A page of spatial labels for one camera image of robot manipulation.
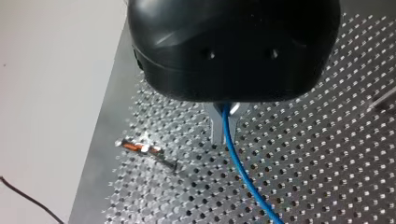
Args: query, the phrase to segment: black cable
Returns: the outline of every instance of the black cable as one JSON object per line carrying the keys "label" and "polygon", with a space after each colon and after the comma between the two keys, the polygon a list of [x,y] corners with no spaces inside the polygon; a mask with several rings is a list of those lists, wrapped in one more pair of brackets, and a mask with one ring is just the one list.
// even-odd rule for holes
{"label": "black cable", "polygon": [[19,195],[21,195],[23,198],[29,200],[30,202],[34,203],[35,205],[39,206],[40,208],[44,209],[44,211],[46,211],[48,214],[50,214],[53,218],[55,218],[56,221],[59,222],[59,224],[64,224],[63,221],[61,221],[60,218],[58,218],[55,214],[53,214],[53,212],[51,212],[48,207],[46,207],[44,204],[36,201],[35,199],[31,198],[29,195],[23,193],[22,191],[20,191],[19,189],[15,188],[14,186],[12,186],[10,183],[8,183],[2,176],[0,176],[0,181],[4,183],[4,185],[6,185],[6,187],[8,187],[9,189],[12,189],[14,192],[18,193]]}

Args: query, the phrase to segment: black plastic housing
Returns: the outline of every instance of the black plastic housing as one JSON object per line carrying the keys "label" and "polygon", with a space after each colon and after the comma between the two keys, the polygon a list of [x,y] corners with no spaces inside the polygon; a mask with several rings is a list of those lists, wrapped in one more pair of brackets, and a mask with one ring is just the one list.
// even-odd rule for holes
{"label": "black plastic housing", "polygon": [[195,102],[288,100],[317,83],[337,37],[338,0],[130,0],[146,80]]}

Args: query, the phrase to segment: small metal part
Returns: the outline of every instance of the small metal part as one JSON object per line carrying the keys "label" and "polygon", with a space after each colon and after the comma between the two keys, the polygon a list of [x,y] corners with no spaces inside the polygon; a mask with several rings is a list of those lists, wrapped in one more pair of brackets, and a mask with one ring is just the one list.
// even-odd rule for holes
{"label": "small metal part", "polygon": [[[230,132],[231,138],[234,140],[236,133],[236,124],[238,120],[248,111],[249,103],[234,103],[231,105],[229,122],[230,122]],[[204,104],[204,108],[209,114],[211,119],[211,141],[213,145],[223,145],[224,141],[224,131],[222,125],[222,104],[217,103],[207,103]]]}
{"label": "small metal part", "polygon": [[155,147],[142,143],[134,143],[126,139],[117,140],[115,142],[115,146],[126,148],[132,152],[137,153],[140,156],[149,156],[155,161],[158,161],[161,164],[167,166],[172,171],[175,171],[177,168],[177,161],[175,163],[167,161],[163,155],[163,150],[160,147]]}

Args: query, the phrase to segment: white wall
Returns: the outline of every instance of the white wall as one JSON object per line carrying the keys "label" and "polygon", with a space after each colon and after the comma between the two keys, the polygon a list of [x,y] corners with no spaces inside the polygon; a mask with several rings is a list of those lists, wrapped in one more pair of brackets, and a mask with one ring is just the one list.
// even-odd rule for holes
{"label": "white wall", "polygon": [[[0,175],[63,220],[110,76],[122,0],[0,1]],[[0,187],[1,223],[56,223]]]}

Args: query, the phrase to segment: metal breadboard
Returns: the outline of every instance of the metal breadboard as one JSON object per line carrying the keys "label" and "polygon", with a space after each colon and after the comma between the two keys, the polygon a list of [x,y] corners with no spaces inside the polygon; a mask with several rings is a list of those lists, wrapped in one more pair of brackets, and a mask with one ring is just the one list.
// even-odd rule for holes
{"label": "metal breadboard", "polygon": [[[239,156],[286,223],[395,223],[395,99],[368,109],[396,86],[394,23],[344,15],[318,85],[240,119]],[[122,137],[162,147],[179,167],[174,175],[122,151],[104,222],[270,223],[227,148],[210,144],[202,106],[163,97],[140,77]]]}

